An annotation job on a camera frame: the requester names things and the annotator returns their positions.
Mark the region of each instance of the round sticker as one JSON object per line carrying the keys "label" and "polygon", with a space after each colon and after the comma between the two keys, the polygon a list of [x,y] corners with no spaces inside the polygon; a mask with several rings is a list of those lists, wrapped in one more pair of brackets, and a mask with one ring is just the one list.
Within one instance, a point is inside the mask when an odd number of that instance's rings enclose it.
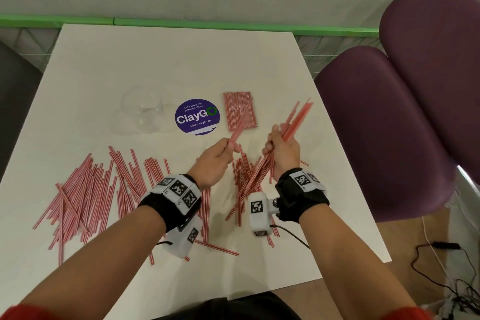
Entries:
{"label": "round sticker", "polygon": [[220,123],[218,108],[207,100],[194,98],[181,104],[175,113],[178,128],[194,136],[215,130]]}

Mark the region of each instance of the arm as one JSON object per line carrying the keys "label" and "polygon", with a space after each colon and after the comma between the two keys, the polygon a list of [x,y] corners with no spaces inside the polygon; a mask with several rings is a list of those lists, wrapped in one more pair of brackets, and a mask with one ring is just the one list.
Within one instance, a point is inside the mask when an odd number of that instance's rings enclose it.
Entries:
{"label": "arm", "polygon": [[[201,190],[225,174],[233,157],[227,143],[224,138],[208,148],[189,170]],[[165,232],[162,217],[141,206],[75,253],[21,304],[49,310],[61,319],[103,319]]]}
{"label": "arm", "polygon": [[[274,126],[263,149],[273,151],[273,178],[300,166],[300,146],[284,142]],[[326,204],[315,205],[299,223],[330,294],[345,319],[379,319],[415,303],[386,265]]]}

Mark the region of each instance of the person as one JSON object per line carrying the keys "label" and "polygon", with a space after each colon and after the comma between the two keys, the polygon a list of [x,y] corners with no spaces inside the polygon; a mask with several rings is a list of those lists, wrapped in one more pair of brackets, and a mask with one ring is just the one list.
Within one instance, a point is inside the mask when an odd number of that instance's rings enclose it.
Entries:
{"label": "person", "polygon": [[[218,183],[238,147],[224,138],[202,153],[185,175],[200,190]],[[279,126],[268,135],[276,182],[300,167],[300,145],[284,142]],[[156,200],[168,201],[165,198]],[[280,206],[280,219],[297,221],[325,284],[345,319],[431,319],[370,248],[335,214],[326,198],[299,207],[297,218]],[[76,252],[11,307],[1,320],[103,319],[159,240],[175,222],[165,208],[140,205]],[[242,299],[213,299],[162,319],[300,319],[273,293]]]}

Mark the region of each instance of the black pants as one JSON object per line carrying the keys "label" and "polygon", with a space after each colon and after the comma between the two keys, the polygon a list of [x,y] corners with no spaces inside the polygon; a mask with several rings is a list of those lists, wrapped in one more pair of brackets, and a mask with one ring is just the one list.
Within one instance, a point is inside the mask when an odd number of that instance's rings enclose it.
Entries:
{"label": "black pants", "polygon": [[301,320],[277,295],[254,294],[237,300],[214,298],[203,304],[156,320]]}

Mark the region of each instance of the wire mesh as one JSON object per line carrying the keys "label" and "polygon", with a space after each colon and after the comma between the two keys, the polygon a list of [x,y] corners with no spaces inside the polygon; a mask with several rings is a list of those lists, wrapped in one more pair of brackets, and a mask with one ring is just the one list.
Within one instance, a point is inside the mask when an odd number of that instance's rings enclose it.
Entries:
{"label": "wire mesh", "polygon": [[[0,41],[44,72],[60,29],[0,28]],[[378,38],[296,36],[298,47],[313,79],[335,57],[355,46],[373,46],[383,51]]]}

